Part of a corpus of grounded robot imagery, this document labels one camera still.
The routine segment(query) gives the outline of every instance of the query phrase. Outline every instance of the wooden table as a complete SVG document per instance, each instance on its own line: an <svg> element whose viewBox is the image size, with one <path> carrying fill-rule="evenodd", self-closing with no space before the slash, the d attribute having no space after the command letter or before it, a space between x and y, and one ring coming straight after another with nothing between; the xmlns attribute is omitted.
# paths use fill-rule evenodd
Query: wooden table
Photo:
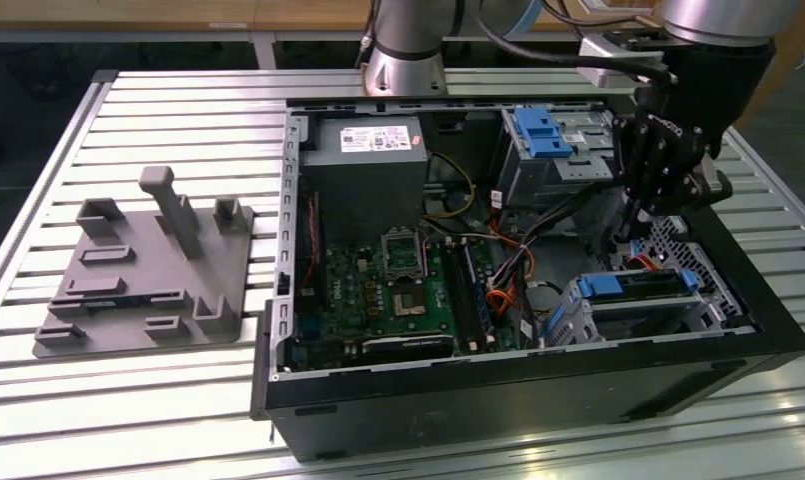
<svg viewBox="0 0 805 480"><path fill-rule="evenodd" d="M369 0L0 0L0 30L205 31L364 28ZM589 18L569 0L577 18ZM539 31L568 31L540 17Z"/></svg>

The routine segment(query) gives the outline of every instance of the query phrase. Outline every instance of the gray plastic holder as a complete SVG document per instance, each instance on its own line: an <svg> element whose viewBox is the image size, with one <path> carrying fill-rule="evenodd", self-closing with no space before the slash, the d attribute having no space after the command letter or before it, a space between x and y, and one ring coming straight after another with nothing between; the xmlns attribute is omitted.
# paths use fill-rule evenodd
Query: gray plastic holder
<svg viewBox="0 0 805 480"><path fill-rule="evenodd" d="M141 189L160 212L89 199L84 234L50 314L40 358L229 343L240 338L254 212L234 198L192 208L169 167L146 167Z"/></svg>

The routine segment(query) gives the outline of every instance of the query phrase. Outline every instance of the aluminum extrusion table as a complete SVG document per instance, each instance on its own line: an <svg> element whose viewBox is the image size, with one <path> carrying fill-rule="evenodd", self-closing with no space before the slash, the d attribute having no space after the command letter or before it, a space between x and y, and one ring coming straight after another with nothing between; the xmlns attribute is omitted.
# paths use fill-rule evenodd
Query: aluminum extrusion table
<svg viewBox="0 0 805 480"><path fill-rule="evenodd" d="M601 93L560 70L452 70L448 79L456 95ZM360 95L354 71L128 72L92 85L0 247L0 478L805 476L805 357L671 418L296 462L270 423L246 417L285 100ZM740 135L727 141L719 166L736 195L716 210L805 329L805 209ZM38 360L33 332L80 237L80 204L108 195L124 210L153 208L136 180L158 163L196 207L237 194L257 212L242 337L160 355Z"/></svg>

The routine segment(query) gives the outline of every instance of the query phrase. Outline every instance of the power supply label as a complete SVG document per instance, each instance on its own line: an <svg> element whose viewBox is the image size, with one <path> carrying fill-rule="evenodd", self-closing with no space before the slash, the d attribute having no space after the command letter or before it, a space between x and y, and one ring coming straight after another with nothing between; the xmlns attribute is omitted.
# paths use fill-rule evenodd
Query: power supply label
<svg viewBox="0 0 805 480"><path fill-rule="evenodd" d="M344 153L389 152L410 150L412 139L408 127L349 127L340 131L340 145Z"/></svg>

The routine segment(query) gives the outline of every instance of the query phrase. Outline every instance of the sticker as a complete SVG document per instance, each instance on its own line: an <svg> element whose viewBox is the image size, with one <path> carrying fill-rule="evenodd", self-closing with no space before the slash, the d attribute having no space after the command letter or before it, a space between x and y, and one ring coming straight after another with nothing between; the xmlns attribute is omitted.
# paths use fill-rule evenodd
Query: sticker
<svg viewBox="0 0 805 480"><path fill-rule="evenodd" d="M521 320L521 332L527 338L533 339L533 325L527 320Z"/></svg>
<svg viewBox="0 0 805 480"><path fill-rule="evenodd" d="M412 139L405 125L394 127L349 127L340 132L344 153L410 150Z"/></svg>
<svg viewBox="0 0 805 480"><path fill-rule="evenodd" d="M565 133L563 134L563 138L569 143L587 143L587 137L584 137L583 133Z"/></svg>
<svg viewBox="0 0 805 480"><path fill-rule="evenodd" d="M504 208L504 192L492 190L492 207Z"/></svg>

